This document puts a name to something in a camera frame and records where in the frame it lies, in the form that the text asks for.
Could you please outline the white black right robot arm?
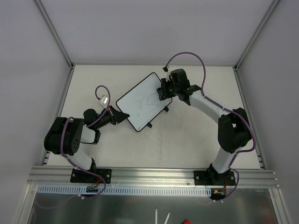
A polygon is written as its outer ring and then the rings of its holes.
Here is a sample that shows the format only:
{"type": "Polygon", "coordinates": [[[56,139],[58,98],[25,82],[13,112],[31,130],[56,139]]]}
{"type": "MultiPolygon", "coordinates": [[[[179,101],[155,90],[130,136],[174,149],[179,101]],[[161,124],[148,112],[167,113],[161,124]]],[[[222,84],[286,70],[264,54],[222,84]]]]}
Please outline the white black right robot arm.
{"type": "Polygon", "coordinates": [[[177,96],[187,105],[202,111],[218,125],[220,149],[208,173],[213,184],[221,184],[225,181],[225,173],[229,171],[236,154],[253,139],[245,110],[230,110],[209,98],[203,91],[204,85],[190,84],[184,69],[164,67],[163,71],[167,76],[161,79],[161,86],[157,88],[159,100],[177,96]]]}

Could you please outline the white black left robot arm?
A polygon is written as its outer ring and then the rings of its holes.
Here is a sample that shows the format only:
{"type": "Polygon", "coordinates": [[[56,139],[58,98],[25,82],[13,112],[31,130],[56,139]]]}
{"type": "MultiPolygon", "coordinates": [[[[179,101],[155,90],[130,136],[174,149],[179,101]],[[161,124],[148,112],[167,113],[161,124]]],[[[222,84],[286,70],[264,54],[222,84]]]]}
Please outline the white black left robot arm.
{"type": "Polygon", "coordinates": [[[80,144],[98,144],[100,128],[107,124],[117,125],[127,118],[129,114],[112,106],[100,114],[87,109],[82,119],[57,117],[44,139],[44,148],[67,159],[75,169],[82,171],[81,176],[87,182],[93,182],[98,176],[95,161],[80,149],[80,144]]]}

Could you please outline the small black-framed whiteboard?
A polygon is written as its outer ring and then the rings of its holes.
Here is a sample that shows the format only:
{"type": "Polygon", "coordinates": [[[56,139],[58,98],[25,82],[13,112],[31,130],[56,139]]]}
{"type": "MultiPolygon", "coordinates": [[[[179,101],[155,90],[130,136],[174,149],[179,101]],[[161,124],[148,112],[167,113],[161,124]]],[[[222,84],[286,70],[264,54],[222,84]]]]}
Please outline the small black-framed whiteboard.
{"type": "Polygon", "coordinates": [[[157,88],[160,86],[160,78],[152,72],[116,101],[118,109],[130,115],[127,120],[135,131],[143,130],[171,104],[171,98],[159,100],[157,88]]]}

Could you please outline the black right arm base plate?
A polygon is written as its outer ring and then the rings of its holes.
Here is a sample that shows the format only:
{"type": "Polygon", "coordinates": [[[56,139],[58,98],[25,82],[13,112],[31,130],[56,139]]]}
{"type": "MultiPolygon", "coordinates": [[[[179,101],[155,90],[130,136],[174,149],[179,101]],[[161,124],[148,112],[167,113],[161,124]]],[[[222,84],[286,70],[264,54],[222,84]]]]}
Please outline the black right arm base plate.
{"type": "Polygon", "coordinates": [[[208,185],[208,186],[235,186],[236,180],[233,171],[226,171],[223,174],[218,174],[217,172],[212,172],[211,170],[200,171],[196,170],[193,172],[194,184],[198,185],[208,185]]]}

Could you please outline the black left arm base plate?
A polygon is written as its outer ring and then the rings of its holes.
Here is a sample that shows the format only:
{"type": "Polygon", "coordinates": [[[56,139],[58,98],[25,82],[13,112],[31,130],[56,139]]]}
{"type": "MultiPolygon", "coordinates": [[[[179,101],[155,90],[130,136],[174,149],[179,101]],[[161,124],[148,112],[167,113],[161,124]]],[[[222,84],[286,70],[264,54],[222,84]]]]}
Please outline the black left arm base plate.
{"type": "MultiPolygon", "coordinates": [[[[106,184],[111,183],[111,177],[112,177],[112,169],[106,169],[106,168],[97,168],[96,174],[101,176],[106,184]]],[[[98,180],[98,177],[95,175],[88,174],[84,171],[73,169],[70,177],[71,183],[96,183],[98,180]]]]}

